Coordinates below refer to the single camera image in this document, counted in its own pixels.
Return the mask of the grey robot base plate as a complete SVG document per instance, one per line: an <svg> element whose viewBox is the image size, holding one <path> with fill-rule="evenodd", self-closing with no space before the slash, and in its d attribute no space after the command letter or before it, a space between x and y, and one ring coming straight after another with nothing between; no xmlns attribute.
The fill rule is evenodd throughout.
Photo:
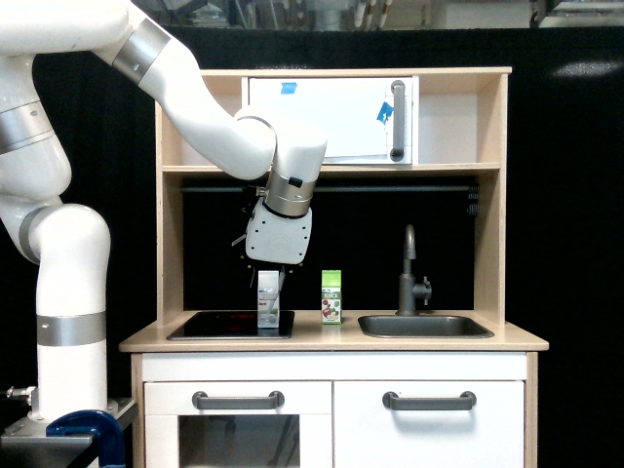
<svg viewBox="0 0 624 468"><path fill-rule="evenodd" d="M111 400L106 409L124 431L137 417L133 399ZM3 467L99 467L95 436L47 437L50 421L24 417L1 434Z"/></svg>

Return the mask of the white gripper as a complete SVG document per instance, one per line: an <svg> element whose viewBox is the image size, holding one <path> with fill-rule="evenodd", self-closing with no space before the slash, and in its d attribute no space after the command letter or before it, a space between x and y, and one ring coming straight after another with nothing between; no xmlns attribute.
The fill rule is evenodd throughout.
<svg viewBox="0 0 624 468"><path fill-rule="evenodd" d="M284 264L300 263L307 252L312 228L312 210L299 218L286 218L271 213L258 201L246 230L245 249L249 258ZM251 268L250 295L257 296L258 267ZM278 293L286 280L286 266L281 265L278 277Z"/></svg>

